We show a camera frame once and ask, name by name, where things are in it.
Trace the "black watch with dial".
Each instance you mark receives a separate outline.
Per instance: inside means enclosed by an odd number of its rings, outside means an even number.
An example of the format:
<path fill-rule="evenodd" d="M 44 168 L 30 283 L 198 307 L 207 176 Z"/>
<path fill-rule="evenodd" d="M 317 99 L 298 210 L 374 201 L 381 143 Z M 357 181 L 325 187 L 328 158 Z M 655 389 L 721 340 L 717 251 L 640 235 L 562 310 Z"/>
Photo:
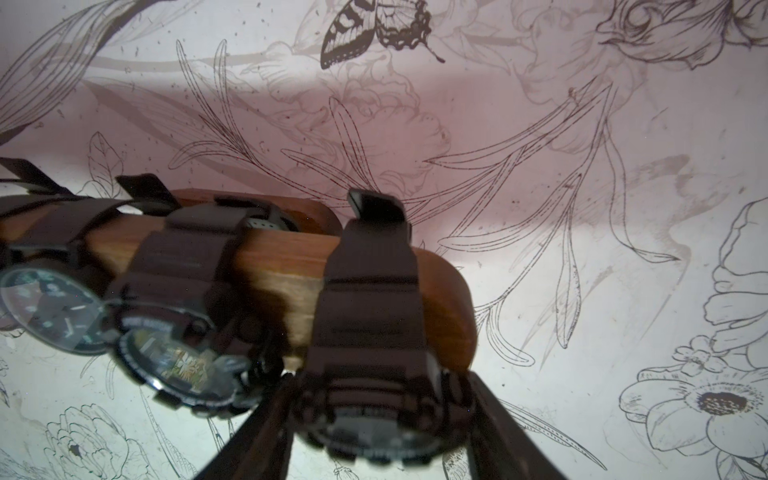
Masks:
<path fill-rule="evenodd" d="M 117 182 L 128 199 L 37 194 L 6 202 L 4 211 L 11 215 L 51 208 L 3 247 L 1 310 L 57 350 L 82 356 L 107 350 L 100 324 L 112 275 L 89 252 L 87 234 L 118 217 L 123 206 L 151 216 L 180 206 L 154 174 L 123 175 Z"/>

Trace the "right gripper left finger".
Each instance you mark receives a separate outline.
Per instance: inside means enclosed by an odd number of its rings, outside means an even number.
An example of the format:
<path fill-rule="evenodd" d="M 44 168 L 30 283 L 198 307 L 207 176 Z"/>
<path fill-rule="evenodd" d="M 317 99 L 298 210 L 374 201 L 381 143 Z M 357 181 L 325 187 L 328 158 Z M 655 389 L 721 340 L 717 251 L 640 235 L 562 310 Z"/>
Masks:
<path fill-rule="evenodd" d="M 287 417 L 295 394 L 295 376 L 284 375 L 194 479 L 286 479 L 293 443 Z"/>

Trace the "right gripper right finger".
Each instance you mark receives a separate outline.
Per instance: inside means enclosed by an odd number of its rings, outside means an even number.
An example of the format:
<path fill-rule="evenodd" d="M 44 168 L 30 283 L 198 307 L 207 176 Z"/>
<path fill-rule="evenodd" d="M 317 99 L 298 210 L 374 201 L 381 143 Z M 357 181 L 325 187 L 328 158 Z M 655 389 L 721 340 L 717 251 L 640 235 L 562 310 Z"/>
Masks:
<path fill-rule="evenodd" d="M 472 479 L 565 480 L 474 372 L 467 375 L 475 415 L 467 445 Z"/>

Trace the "wooden watch stand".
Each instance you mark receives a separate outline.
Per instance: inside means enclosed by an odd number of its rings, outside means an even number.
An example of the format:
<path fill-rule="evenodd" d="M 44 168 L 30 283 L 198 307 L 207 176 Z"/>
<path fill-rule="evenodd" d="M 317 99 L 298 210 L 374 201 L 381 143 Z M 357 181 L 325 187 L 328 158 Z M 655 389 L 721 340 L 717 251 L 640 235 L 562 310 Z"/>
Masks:
<path fill-rule="evenodd" d="M 312 333 L 312 322 L 323 271 L 339 244 L 341 228 L 332 213 L 318 202 L 273 197 L 271 203 L 297 222 L 297 233 L 258 230 L 247 236 L 235 258 L 259 319 L 285 334 L 286 364 L 301 366 Z M 116 276 L 127 269 L 138 245 L 162 227 L 168 200 L 139 198 L 128 201 L 138 215 L 117 214 L 101 221 L 85 236 L 95 265 Z M 466 282 L 446 260 L 423 249 L 414 251 L 423 297 L 427 342 L 439 363 L 465 371 L 474 356 L 477 333 Z"/>

